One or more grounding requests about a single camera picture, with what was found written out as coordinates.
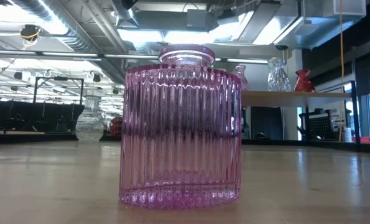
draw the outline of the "wooden shelf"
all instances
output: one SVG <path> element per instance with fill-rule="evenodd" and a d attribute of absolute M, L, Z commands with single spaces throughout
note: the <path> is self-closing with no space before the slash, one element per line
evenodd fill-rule
<path fill-rule="evenodd" d="M 349 93 L 244 91 L 241 93 L 241 104 L 242 106 L 319 107 L 350 98 Z"/>

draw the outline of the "red vase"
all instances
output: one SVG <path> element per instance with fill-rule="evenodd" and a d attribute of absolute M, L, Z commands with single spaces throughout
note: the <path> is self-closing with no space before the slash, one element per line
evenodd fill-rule
<path fill-rule="evenodd" d="M 301 91 L 301 92 L 316 92 L 315 87 L 313 86 L 312 82 L 309 80 L 308 75 L 310 73 L 309 69 L 298 70 L 296 74 L 298 75 L 297 84 L 295 85 L 294 91 Z"/>

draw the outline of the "table surface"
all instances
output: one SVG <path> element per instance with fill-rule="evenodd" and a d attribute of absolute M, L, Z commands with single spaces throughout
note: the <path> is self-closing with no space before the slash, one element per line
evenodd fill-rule
<path fill-rule="evenodd" d="M 349 93 L 243 91 L 242 106 L 317 107 L 351 98 Z"/>
<path fill-rule="evenodd" d="M 185 211 L 118 203 L 119 142 L 0 145 L 0 224 L 370 223 L 370 154 L 243 146 L 238 203 Z"/>

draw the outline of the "glass vase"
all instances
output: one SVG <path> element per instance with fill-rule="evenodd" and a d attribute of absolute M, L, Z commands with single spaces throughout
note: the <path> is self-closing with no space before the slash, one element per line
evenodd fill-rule
<path fill-rule="evenodd" d="M 236 72 L 236 76 L 239 77 L 240 80 L 241 80 L 241 91 L 251 90 L 251 88 L 249 86 L 249 83 L 248 83 L 246 77 L 244 76 L 244 72 L 246 71 L 246 67 L 244 65 L 239 65 L 239 66 L 236 66 L 234 71 Z"/>
<path fill-rule="evenodd" d="M 291 91 L 290 79 L 284 71 L 281 58 L 272 58 L 268 61 L 269 76 L 267 89 L 269 91 Z"/>
<path fill-rule="evenodd" d="M 77 119 L 75 135 L 80 141 L 99 141 L 103 136 L 103 116 L 99 112 L 98 96 L 86 96 L 85 108 Z"/>
<path fill-rule="evenodd" d="M 122 203 L 201 208 L 239 197 L 241 81 L 210 65 L 212 50 L 170 45 L 161 64 L 126 75 Z"/>
<path fill-rule="evenodd" d="M 309 80 L 308 75 L 310 73 L 309 69 L 298 70 L 295 72 L 298 75 L 297 84 L 295 85 L 294 91 L 298 92 L 316 92 L 313 83 Z"/>

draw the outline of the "shelf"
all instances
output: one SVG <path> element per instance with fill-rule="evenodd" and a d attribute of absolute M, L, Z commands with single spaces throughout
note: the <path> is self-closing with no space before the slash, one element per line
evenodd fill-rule
<path fill-rule="evenodd" d="M 319 107 L 350 98 L 349 93 L 244 91 L 241 93 L 241 104 L 242 106 Z"/>

